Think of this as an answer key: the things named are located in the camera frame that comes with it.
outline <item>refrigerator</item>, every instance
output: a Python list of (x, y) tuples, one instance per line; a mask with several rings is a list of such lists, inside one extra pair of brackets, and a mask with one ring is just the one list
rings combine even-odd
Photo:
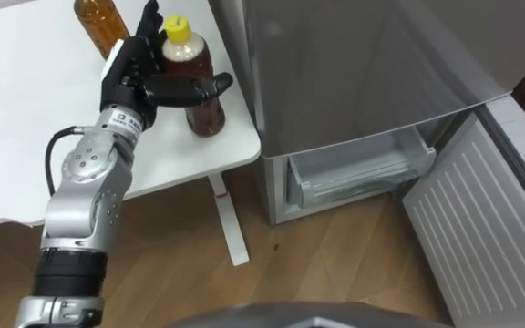
[(455, 325), (525, 327), (525, 0), (210, 4), (270, 224), (393, 192)]

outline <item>freezer drawer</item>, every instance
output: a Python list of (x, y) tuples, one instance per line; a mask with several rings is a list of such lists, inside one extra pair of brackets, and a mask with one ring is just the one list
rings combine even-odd
[(293, 155), (287, 199), (307, 209), (385, 192), (428, 172), (435, 156), (414, 127)]

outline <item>white label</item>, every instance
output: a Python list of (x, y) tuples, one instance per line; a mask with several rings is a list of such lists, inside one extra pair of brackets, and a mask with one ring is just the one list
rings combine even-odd
[(124, 111), (114, 110), (113, 113), (110, 115), (108, 123), (109, 125), (124, 128), (128, 132), (132, 133), (137, 140), (139, 140), (141, 132), (143, 132), (141, 122), (136, 120), (131, 115), (127, 115), (127, 113), (125, 113)]

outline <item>white door panel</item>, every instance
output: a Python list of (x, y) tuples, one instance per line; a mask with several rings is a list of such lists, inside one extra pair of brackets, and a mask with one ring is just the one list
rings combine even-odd
[(525, 327), (525, 191), (471, 115), (403, 199), (457, 327)]

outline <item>brown liquid bottle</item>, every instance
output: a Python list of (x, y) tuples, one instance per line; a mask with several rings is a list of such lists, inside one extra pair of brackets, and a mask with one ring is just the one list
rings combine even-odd
[[(169, 17), (164, 24), (168, 39), (163, 44), (165, 68), (168, 74), (191, 77), (213, 77), (210, 51), (204, 39), (190, 30), (188, 20), (181, 15)], [(224, 127), (226, 117), (216, 98), (201, 106), (186, 108), (191, 130), (199, 136), (211, 137)]]
[(75, 0), (74, 11), (103, 58), (129, 31), (112, 0)]

